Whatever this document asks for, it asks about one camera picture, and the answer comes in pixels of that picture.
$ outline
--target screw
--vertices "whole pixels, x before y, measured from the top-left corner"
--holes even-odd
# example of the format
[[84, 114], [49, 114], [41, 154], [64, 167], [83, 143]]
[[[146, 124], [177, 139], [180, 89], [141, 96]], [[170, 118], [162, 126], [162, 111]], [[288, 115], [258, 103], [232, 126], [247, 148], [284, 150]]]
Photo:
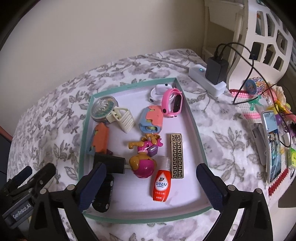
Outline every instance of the screw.
[[75, 188], [75, 185], [73, 185], [73, 184], [70, 184], [69, 186], [67, 186], [67, 190], [69, 190], [69, 191], [74, 190], [74, 188]]
[[229, 185], [227, 188], [228, 188], [228, 190], [230, 190], [230, 191], [234, 191], [234, 190], [235, 190], [235, 186], [233, 186], [233, 185]]
[[262, 194], [263, 193], [263, 191], [262, 191], [261, 188], [256, 188], [256, 192], [259, 193], [259, 194]]
[[40, 194], [45, 194], [47, 192], [47, 190], [45, 189], [45, 188], [42, 188], [41, 190], [40, 190]]

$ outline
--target red beaded trim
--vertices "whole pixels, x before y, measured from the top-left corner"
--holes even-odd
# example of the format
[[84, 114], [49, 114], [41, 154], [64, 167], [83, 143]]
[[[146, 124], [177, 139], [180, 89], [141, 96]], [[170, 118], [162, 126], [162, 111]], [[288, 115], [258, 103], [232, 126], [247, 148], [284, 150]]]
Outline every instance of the red beaded trim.
[[277, 178], [277, 180], [268, 188], [268, 195], [271, 196], [275, 190], [278, 188], [278, 186], [281, 184], [281, 182], [287, 177], [289, 173], [289, 169], [286, 168], [281, 175]]

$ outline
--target green toy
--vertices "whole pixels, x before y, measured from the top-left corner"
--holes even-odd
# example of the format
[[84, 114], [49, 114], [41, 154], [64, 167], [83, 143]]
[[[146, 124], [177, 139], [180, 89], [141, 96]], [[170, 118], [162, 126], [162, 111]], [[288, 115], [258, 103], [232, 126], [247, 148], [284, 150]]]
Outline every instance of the green toy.
[[258, 97], [250, 102], [248, 102], [250, 104], [250, 110], [254, 110], [255, 109], [255, 105], [261, 105], [263, 106], [262, 104], [259, 103], [259, 100], [261, 99], [261, 95], [258, 95]]

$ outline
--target toy dog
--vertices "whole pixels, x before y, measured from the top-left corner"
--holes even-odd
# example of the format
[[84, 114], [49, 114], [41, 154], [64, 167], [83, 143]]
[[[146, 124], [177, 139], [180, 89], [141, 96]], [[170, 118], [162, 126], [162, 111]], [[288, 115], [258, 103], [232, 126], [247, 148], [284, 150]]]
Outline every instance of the toy dog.
[[151, 157], [157, 153], [158, 147], [163, 146], [160, 141], [159, 135], [146, 134], [141, 141], [128, 144], [129, 149], [133, 149], [134, 146], [138, 147], [138, 154], [129, 159], [133, 173], [138, 178], [148, 178], [154, 172], [156, 161]]

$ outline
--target white power strip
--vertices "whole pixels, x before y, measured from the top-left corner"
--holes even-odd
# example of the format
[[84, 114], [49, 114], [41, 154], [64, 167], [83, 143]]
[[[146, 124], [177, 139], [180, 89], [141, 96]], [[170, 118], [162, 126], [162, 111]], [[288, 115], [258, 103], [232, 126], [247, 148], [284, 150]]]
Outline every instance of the white power strip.
[[207, 68], [201, 64], [196, 64], [189, 68], [189, 77], [192, 78], [193, 81], [199, 83], [213, 97], [218, 97], [225, 91], [226, 83], [222, 81], [217, 85], [212, 84], [205, 77], [206, 70]]

